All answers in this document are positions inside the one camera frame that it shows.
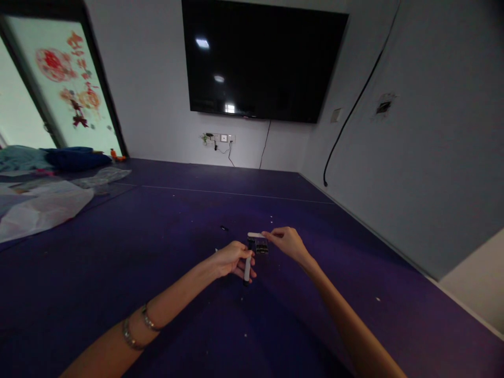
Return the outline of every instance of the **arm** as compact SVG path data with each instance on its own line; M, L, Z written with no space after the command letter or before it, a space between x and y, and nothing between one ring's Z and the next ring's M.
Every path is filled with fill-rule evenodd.
M313 281L326 303L346 350L360 377L406 377L377 338L336 290L315 259L306 250L297 231L290 227L262 233L293 258Z
M153 298L148 305L149 318L157 328L164 327L215 279L229 273L234 273L243 279L245 263L240 259L251 255L253 252L238 241L219 250ZM250 276L257 276L252 269ZM122 376L142 354L142 351L134 350L126 344L122 324L121 321L104 333L64 371L61 377ZM147 328L141 309L131 314L129 328L132 337L140 345L148 345L159 334Z

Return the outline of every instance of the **woman's left hand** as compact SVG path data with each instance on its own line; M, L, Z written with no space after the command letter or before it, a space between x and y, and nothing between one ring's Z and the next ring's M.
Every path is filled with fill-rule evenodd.
M214 253L210 259L216 265L221 277L227 276L229 273L234 273L243 279L245 274L245 262L241 259L252 256L250 265L253 266L256 264L253 258L254 255L255 253L248 250L244 244L239 241L232 241L226 247ZM249 282L252 282L252 278L257 277L257 274L252 268L250 268L250 277Z

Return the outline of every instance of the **purple floor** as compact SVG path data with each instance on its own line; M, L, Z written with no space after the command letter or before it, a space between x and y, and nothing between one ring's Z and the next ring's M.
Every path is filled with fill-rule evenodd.
M504 376L501 340L298 174L148 160L121 167L133 169L123 193L0 245L2 376L58 375L215 248L283 225L298 230L408 376ZM349 376L302 270L273 248L256 270L248 288L237 277L209 286L128 375Z

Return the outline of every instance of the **wrist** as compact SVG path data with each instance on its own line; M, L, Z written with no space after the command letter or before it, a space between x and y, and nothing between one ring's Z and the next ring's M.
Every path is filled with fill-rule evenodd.
M317 265L317 262L315 261L315 259L313 257L311 257L311 255L308 252L306 252L305 254L302 254L301 257L298 259L297 263L305 271L308 271Z
M203 270L205 270L213 281L223 276L221 267L215 261L215 255L211 255L201 263Z

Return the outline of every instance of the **door frame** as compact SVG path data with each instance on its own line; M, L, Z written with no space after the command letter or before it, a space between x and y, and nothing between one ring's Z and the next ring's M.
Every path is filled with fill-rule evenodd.
M23 83L25 84L31 99L35 103L35 106L45 123L44 127L47 128L47 131L54 140L56 147L62 148L65 147L64 140L59 133L54 120L52 119L51 113L49 112L40 91L38 90L38 86L36 85L31 71L28 69L28 64L26 63L23 55L20 53L7 22L5 22L5 16L49 18L54 20L75 21L81 24L119 147L121 148L123 155L129 157L122 135L119 118L117 117L116 107L112 100L105 70L103 69L103 61L97 47L95 33L91 26L89 12L84 1L2 0L0 2L0 36L4 41L19 74L21 75Z

